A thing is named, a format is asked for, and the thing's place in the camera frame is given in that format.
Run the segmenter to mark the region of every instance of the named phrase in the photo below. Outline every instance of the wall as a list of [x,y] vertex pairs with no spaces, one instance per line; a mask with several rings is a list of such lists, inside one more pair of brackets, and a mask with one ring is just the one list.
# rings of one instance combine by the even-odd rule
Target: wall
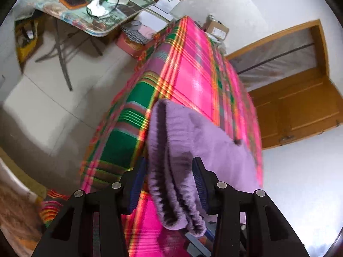
[[[213,14],[230,32],[228,53],[262,37],[320,18],[330,77],[343,93],[343,29],[324,0],[185,0],[176,9],[195,21]],[[263,152],[265,190],[310,256],[322,256],[343,223],[343,126]]]

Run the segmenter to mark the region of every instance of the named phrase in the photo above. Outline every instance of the table top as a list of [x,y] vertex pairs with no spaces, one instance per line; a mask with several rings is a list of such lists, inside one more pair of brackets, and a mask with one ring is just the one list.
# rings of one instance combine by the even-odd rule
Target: table top
[[110,13],[108,17],[98,19],[88,15],[86,7],[70,10],[59,0],[35,0],[34,2],[36,9],[63,20],[95,37],[108,35],[114,28],[154,4],[154,0],[130,0],[127,5],[118,5],[113,10],[115,5],[104,1],[102,5]]

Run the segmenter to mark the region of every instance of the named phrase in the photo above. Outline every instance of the plaid bed sheet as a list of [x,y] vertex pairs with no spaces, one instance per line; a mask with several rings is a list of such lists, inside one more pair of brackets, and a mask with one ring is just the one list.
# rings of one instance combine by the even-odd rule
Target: plaid bed sheet
[[[214,43],[191,18],[183,17],[143,52],[135,75],[114,98],[87,149],[81,189],[87,193],[100,190],[131,170],[138,157],[147,157],[145,140],[151,109],[162,98],[198,111],[232,139],[242,139],[255,158],[256,177],[262,184],[261,138],[253,103]],[[186,256],[179,233],[162,229],[156,221],[151,196],[145,189],[133,214],[122,217],[130,256],[169,256],[167,251]],[[161,236],[167,245],[158,244]]]

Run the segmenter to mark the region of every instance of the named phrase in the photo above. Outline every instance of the folded clothing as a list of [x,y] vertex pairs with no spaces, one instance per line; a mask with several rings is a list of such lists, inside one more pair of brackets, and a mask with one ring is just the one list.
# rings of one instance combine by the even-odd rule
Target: folded clothing
[[173,101],[163,99],[154,105],[147,148],[149,190],[167,229],[187,228],[196,237],[206,231],[192,173],[196,156],[236,190],[252,193],[260,188],[254,158],[244,142],[234,142],[206,117]]

